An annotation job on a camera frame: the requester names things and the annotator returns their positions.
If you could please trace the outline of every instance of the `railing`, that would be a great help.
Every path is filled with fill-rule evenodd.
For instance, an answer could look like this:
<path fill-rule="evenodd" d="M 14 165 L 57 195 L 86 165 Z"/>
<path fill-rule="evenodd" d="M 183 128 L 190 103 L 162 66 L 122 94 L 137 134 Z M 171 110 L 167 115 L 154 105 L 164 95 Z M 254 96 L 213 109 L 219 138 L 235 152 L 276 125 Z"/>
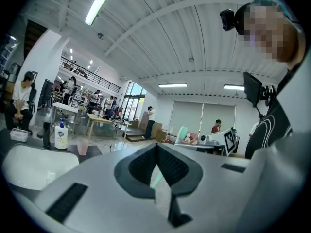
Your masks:
<path fill-rule="evenodd" d="M 64 58 L 63 56 L 60 58 L 60 67 L 67 69 L 71 72 L 74 72 L 75 74 L 78 74 L 87 80 L 90 80 L 94 83 L 97 83 L 108 90 L 112 90 L 114 92 L 119 92 L 120 87 L 113 84 L 112 82 L 107 81 L 106 79 L 101 78 L 100 76 L 97 76 L 96 74 L 88 71 L 87 69 L 77 65 L 76 63 Z"/>

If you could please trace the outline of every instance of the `plastic cup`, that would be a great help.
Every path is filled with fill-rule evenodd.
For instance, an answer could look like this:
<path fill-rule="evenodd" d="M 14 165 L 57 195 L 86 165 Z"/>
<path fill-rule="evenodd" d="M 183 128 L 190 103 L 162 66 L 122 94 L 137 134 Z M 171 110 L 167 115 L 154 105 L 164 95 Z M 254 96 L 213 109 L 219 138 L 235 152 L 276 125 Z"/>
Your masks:
<path fill-rule="evenodd" d="M 78 138 L 78 153 L 79 155 L 86 155 L 88 148 L 88 138 L 79 137 Z"/>

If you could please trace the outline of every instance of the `balcony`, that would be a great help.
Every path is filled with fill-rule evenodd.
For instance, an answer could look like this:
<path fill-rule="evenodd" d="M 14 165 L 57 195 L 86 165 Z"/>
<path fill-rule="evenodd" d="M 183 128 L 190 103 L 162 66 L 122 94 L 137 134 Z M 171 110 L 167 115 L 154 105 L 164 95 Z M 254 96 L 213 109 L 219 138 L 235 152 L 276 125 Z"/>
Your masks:
<path fill-rule="evenodd" d="M 59 68 L 66 70 L 67 72 L 73 72 L 76 75 L 80 76 L 82 79 L 86 79 L 89 82 L 95 83 L 100 87 L 104 87 L 107 90 L 118 93 L 120 87 L 109 82 L 108 80 L 103 79 L 100 76 L 88 71 L 87 69 L 77 65 L 76 63 L 64 58 L 63 56 L 60 58 Z"/>

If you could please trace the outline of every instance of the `fluorescent light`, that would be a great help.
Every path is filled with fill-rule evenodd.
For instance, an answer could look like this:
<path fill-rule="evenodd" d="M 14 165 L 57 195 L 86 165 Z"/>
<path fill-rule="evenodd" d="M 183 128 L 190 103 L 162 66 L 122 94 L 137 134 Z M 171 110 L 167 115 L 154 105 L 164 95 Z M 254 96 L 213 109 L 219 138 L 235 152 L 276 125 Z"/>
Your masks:
<path fill-rule="evenodd" d="M 86 16 L 86 24 L 88 25 L 92 25 L 94 22 L 94 19 L 96 17 L 96 15 L 98 14 L 99 10 L 101 9 L 101 7 L 103 6 L 103 4 L 105 3 L 106 0 L 94 0 L 88 15 Z"/>
<path fill-rule="evenodd" d="M 167 83 L 167 84 L 159 84 L 160 88 L 169 88 L 169 87 L 187 87 L 186 83 Z"/>
<path fill-rule="evenodd" d="M 243 91 L 244 90 L 244 86 L 243 85 L 234 85 L 234 84 L 225 84 L 224 85 L 224 89 Z"/>

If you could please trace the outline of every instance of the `person in red shirt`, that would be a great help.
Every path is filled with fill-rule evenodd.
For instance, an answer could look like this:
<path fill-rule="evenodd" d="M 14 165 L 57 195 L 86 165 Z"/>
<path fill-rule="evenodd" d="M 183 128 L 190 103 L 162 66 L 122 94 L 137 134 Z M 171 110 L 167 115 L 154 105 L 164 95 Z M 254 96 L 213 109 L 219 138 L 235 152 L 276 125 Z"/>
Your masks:
<path fill-rule="evenodd" d="M 222 122 L 219 119 L 217 119 L 216 125 L 212 128 L 212 133 L 220 131 L 221 125 L 222 125 Z"/>

